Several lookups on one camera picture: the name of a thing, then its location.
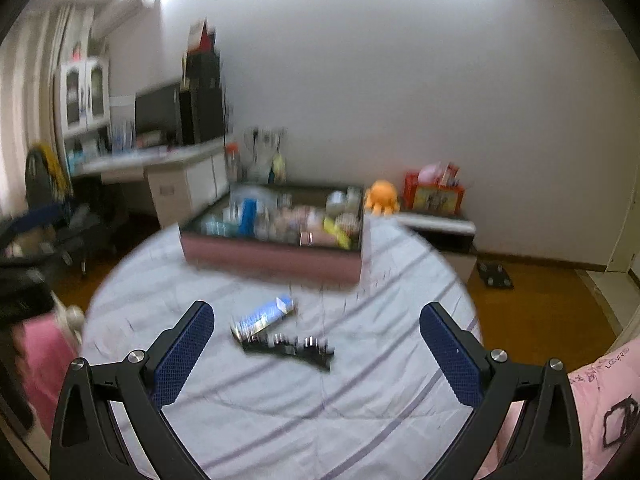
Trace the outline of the wall power socket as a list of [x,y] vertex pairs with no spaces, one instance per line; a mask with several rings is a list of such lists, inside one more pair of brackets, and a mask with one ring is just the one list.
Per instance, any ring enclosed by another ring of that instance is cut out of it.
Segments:
[[285,137],[285,128],[252,127],[245,130],[243,140],[248,148],[256,146],[271,146],[276,148]]

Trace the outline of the yellow highlighter pen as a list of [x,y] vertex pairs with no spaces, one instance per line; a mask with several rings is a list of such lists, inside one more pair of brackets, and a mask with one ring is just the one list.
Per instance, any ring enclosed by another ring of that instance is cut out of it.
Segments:
[[323,219],[323,229],[335,238],[338,247],[345,250],[352,248],[350,237],[330,217]]

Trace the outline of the orange lid bottle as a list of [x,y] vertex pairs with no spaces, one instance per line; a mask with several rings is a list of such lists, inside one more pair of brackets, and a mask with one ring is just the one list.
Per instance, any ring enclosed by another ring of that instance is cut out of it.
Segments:
[[224,158],[226,159],[226,173],[229,182],[239,182],[242,179],[242,164],[240,148],[236,142],[224,146]]

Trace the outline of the black speaker box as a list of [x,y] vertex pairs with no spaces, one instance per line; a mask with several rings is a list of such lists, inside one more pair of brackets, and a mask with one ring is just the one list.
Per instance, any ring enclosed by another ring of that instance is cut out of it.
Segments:
[[192,84],[207,88],[220,86],[220,57],[216,50],[190,53],[184,59],[183,75]]

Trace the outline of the white striped quilt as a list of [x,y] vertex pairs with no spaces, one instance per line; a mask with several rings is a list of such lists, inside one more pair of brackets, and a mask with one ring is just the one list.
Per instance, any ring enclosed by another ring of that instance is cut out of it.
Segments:
[[[213,479],[421,479],[469,416],[419,330],[439,302],[478,331],[471,298],[445,258],[391,218],[364,222],[356,286],[192,266],[177,228],[148,238],[94,294],[82,335],[93,364],[148,348],[196,300],[215,312],[213,336],[165,416]],[[285,337],[316,336],[329,370],[247,353],[238,318],[279,296],[295,313]]]

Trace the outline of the white glass-door cabinet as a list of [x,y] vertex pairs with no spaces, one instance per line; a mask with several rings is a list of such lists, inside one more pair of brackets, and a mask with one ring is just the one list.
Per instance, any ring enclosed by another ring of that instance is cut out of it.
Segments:
[[92,56],[63,63],[54,76],[54,111],[62,138],[107,126],[110,122],[107,59]]

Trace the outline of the orange octopus plush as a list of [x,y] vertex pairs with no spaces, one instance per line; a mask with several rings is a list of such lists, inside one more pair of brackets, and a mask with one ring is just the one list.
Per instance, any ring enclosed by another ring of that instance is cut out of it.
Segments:
[[399,211],[398,192],[395,185],[386,180],[375,181],[367,189],[364,209],[378,216],[390,216]]

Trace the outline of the pink black storage box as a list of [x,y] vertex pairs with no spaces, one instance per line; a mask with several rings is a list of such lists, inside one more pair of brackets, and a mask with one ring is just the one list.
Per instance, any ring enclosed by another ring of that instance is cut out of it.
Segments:
[[[243,200],[257,200],[255,236],[239,236]],[[271,216],[281,208],[311,206],[324,211],[352,241],[338,247],[325,230],[310,245],[269,239]],[[223,196],[180,226],[186,261],[216,268],[265,271],[286,278],[356,284],[363,264],[363,189],[355,185],[318,183],[235,183]]]

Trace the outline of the black bathroom scale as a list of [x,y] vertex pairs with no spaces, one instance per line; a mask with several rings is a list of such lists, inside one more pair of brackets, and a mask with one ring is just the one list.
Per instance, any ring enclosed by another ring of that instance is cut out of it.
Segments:
[[513,282],[508,272],[500,263],[479,261],[476,264],[478,275],[489,288],[512,289]]

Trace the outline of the blue gold small box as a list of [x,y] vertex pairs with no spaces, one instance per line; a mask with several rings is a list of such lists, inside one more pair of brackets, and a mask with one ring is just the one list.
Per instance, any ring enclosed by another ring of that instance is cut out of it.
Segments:
[[231,333],[238,341],[249,340],[268,327],[280,323],[296,310],[290,296],[279,296],[250,312],[231,325]]

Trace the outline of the black hair claw clip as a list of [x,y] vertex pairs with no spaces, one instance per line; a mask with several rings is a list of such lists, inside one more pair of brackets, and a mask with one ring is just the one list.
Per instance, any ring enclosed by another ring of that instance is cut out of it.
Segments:
[[298,340],[282,334],[275,334],[272,338],[265,334],[257,334],[243,340],[241,347],[245,352],[271,354],[279,358],[303,361],[324,372],[331,370],[331,362],[334,358],[334,350],[328,343],[314,337]]

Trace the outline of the white bedside table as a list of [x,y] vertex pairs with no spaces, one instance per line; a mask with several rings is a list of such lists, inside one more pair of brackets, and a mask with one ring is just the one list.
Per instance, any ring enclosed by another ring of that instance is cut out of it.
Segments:
[[467,283],[477,262],[474,249],[476,225],[463,217],[442,217],[434,214],[401,211],[396,221],[415,232],[437,249]]

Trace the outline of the office chair with clothes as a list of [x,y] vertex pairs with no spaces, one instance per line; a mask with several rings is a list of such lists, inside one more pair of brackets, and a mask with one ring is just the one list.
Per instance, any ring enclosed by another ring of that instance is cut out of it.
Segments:
[[48,144],[37,143],[28,150],[25,190],[29,211],[55,206],[62,218],[70,221],[73,192],[58,156]]

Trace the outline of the black computer tower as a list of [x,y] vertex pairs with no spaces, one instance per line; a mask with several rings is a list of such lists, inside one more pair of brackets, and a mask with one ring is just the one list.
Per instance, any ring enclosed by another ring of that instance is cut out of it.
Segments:
[[194,145],[222,138],[227,133],[224,94],[221,88],[180,90],[181,145]]

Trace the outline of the white desk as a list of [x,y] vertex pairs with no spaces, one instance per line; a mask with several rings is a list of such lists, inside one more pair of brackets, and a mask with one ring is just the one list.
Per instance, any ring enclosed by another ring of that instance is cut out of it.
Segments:
[[223,138],[101,156],[78,166],[74,176],[99,177],[105,184],[145,183],[162,228],[192,218],[229,191]]

